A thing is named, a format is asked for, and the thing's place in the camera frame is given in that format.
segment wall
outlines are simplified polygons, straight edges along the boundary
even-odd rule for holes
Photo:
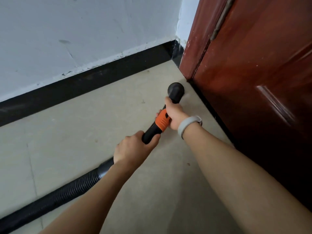
[[[0,102],[174,40],[182,0],[0,0]]]
[[[198,3],[199,0],[182,0],[176,36],[184,49],[188,41]]]

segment forearm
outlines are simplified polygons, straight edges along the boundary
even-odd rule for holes
[[[311,213],[264,169],[198,123],[183,134],[211,187],[247,233],[306,233]]]
[[[132,171],[113,165],[106,175],[77,202],[49,224],[41,234],[96,234]]]

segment person's left arm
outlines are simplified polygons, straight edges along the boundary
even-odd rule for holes
[[[149,144],[142,142],[143,134],[138,131],[126,136],[116,146],[114,165],[105,176],[40,234],[99,233],[122,186],[158,144],[160,134],[155,135]]]

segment person's right arm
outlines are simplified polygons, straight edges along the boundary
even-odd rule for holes
[[[188,117],[165,99],[171,128]],[[246,233],[312,233],[312,213],[263,168],[199,123],[186,127],[189,145],[210,186]]]

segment black corrugated hose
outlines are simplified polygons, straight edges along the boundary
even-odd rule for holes
[[[42,215],[83,195],[103,177],[114,164],[113,159],[82,175],[42,198],[0,219],[0,234],[8,234]]]

